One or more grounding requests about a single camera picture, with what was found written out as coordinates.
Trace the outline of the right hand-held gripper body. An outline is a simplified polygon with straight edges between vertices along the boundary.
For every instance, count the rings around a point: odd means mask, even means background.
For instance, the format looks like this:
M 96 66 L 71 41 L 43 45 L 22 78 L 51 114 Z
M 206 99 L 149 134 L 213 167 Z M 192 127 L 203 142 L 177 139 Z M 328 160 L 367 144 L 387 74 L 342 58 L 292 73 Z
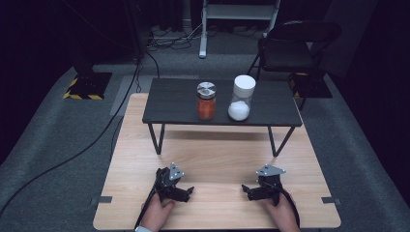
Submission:
M 265 164 L 256 171 L 258 176 L 257 183 L 259 188 L 256 193 L 256 199 L 268 199 L 273 201 L 273 205 L 277 206 L 279 203 L 279 195 L 282 190 L 280 175 L 284 174 L 285 170 L 274 167 L 270 164 Z

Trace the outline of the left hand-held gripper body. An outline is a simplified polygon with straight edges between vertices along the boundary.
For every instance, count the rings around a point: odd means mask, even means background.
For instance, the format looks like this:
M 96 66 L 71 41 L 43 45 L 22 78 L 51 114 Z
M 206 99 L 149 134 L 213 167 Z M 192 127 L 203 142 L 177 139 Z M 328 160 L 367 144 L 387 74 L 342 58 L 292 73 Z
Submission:
M 179 167 L 171 162 L 165 168 L 159 168 L 156 172 L 155 191 L 161 200 L 170 199 L 172 195 L 181 194 L 177 190 L 177 183 L 185 175 Z

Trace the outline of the white metal stand frame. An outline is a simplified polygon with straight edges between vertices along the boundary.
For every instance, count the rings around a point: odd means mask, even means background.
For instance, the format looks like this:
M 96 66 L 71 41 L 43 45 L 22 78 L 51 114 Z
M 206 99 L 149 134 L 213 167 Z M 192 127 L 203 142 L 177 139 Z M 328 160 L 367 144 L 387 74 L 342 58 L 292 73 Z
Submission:
M 202 33 L 200 37 L 199 58 L 207 56 L 207 21 L 209 19 L 265 20 L 269 21 L 267 31 L 275 27 L 281 0 L 269 5 L 209 4 L 203 0 L 201 13 Z

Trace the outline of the person's right hand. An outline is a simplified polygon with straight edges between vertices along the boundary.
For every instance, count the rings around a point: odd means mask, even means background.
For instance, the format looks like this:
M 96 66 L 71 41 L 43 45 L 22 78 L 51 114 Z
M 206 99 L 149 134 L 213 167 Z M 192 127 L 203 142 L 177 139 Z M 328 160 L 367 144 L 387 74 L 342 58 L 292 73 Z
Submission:
M 270 199 L 262 199 L 259 203 L 280 232 L 301 232 L 292 207 L 283 194 L 279 196 L 279 203 L 276 206 Z

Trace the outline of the person's left hand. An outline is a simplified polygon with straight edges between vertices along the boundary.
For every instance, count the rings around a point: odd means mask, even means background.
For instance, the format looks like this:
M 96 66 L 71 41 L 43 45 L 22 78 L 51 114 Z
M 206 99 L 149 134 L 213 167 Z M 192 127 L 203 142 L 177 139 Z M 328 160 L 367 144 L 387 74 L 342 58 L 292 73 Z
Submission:
M 174 200 L 166 200 L 162 203 L 159 195 L 155 193 L 139 225 L 153 232 L 159 232 L 166 225 L 175 205 Z

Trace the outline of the black shelf with metal legs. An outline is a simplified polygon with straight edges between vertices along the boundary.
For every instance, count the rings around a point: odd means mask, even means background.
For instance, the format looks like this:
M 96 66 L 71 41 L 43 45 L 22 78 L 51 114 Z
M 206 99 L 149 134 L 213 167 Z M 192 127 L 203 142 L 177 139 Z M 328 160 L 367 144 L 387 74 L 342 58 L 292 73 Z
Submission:
M 155 124 L 236 126 L 228 117 L 233 93 L 231 80 L 216 80 L 216 113 L 211 120 L 197 115 L 198 79 L 161 78 L 152 81 L 142 122 L 149 131 Z M 250 127 L 288 127 L 289 133 L 303 124 L 300 111 L 286 82 L 258 81 L 251 99 L 250 115 L 241 123 Z

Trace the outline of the black folding chair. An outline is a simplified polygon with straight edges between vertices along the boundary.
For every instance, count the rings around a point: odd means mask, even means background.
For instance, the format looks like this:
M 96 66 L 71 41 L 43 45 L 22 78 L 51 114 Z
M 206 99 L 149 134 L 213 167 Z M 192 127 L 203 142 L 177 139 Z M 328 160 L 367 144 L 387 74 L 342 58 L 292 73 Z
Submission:
M 299 106 L 302 110 L 314 89 L 326 48 L 341 32 L 341 27 L 335 22 L 291 20 L 280 23 L 258 41 L 257 53 L 247 75 L 257 69 L 256 80 L 261 70 L 306 76 L 306 86 L 298 91 L 303 98 Z

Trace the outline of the orange spice jar silver lid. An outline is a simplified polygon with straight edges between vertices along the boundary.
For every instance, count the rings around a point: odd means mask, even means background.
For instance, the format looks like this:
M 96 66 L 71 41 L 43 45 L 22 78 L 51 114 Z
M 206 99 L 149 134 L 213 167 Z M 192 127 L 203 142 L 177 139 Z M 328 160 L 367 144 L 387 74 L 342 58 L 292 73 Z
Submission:
M 197 114 L 202 120 L 210 120 L 216 112 L 217 88 L 212 82 L 201 82 L 197 85 Z

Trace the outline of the clear jar white lid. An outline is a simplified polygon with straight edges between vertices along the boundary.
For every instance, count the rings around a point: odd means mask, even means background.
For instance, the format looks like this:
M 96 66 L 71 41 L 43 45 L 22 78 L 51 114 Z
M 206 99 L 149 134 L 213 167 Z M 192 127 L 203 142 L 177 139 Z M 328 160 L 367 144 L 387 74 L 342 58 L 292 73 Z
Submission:
M 241 74 L 234 79 L 232 99 L 228 107 L 228 115 L 234 121 L 248 118 L 255 86 L 255 79 L 249 75 Z

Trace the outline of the dark stand post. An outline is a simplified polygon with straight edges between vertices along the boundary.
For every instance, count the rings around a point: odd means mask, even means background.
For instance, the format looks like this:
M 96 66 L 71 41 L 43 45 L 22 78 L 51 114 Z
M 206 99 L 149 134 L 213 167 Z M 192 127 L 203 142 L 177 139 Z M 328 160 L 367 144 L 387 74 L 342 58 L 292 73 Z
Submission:
M 139 63 L 145 54 L 151 35 L 147 0 L 123 0 L 131 31 L 135 60 Z

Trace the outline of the black stand base hazard stripes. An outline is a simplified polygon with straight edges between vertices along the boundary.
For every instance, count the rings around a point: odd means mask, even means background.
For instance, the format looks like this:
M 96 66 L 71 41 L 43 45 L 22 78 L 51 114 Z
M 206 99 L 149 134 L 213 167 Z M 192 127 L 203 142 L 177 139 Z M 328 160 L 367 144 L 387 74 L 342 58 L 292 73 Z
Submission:
M 63 98 L 74 100 L 103 100 L 104 92 L 111 76 L 111 72 L 78 74 L 71 82 Z
M 288 83 L 295 98 L 331 99 L 333 97 L 323 79 L 310 81 L 307 73 L 291 73 Z

